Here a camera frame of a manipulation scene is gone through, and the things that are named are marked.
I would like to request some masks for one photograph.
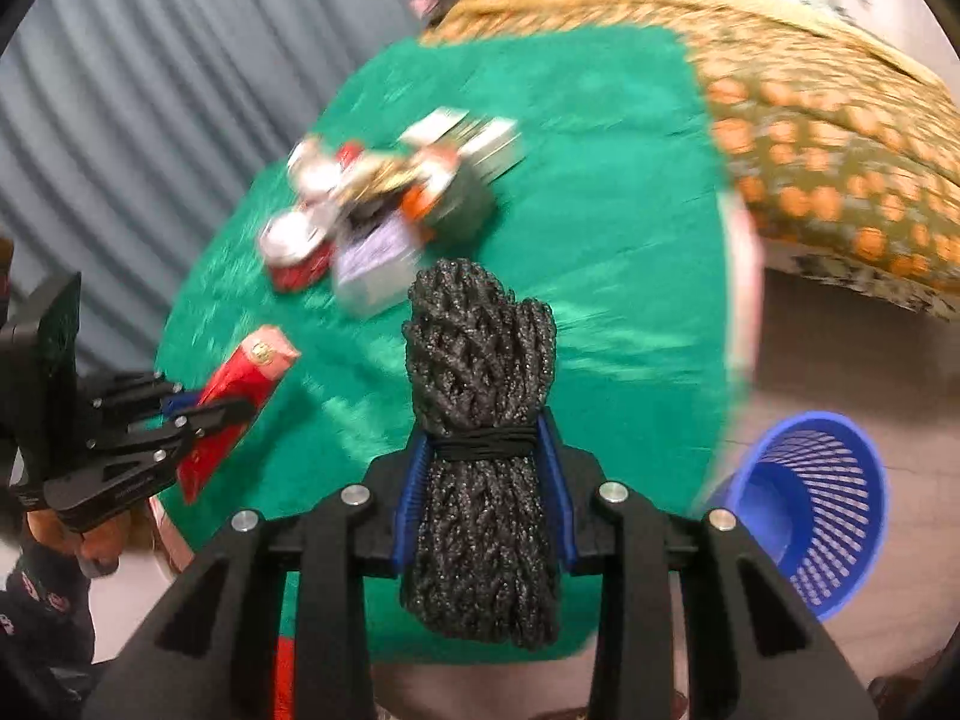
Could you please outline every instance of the person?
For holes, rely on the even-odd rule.
[[[90,616],[89,563],[117,560],[127,543],[124,512],[83,536],[71,533],[49,509],[23,514],[0,488],[0,541],[20,555],[0,589],[0,685],[47,716],[70,717],[92,690],[95,632]]]

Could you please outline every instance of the pile of items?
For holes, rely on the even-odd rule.
[[[296,205],[258,239],[274,289],[300,292],[330,269],[354,317],[399,303],[424,245],[452,252],[476,242],[496,211],[488,185],[520,156],[516,122],[449,108],[409,127],[397,151],[349,141],[334,152],[307,136],[287,162]]]

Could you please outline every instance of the blue plastic basket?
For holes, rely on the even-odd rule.
[[[709,507],[734,512],[826,620],[856,595],[880,553],[886,477],[877,450],[848,418],[807,412],[762,437]]]

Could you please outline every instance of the black elastic band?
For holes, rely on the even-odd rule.
[[[536,449],[536,425],[501,425],[432,437],[437,457],[448,461],[510,460]]]

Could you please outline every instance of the red package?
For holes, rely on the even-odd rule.
[[[340,167],[347,170],[350,165],[356,162],[360,155],[367,150],[367,147],[360,141],[347,141],[337,149],[334,157],[340,163]]]
[[[213,373],[197,405],[222,397],[245,397],[253,402],[259,415],[297,357],[299,351],[287,341],[280,328],[265,324],[244,338],[229,360]],[[197,500],[217,466],[233,450],[251,423],[253,420],[244,425],[229,426],[194,445],[186,460],[176,469],[176,478],[188,504]]]

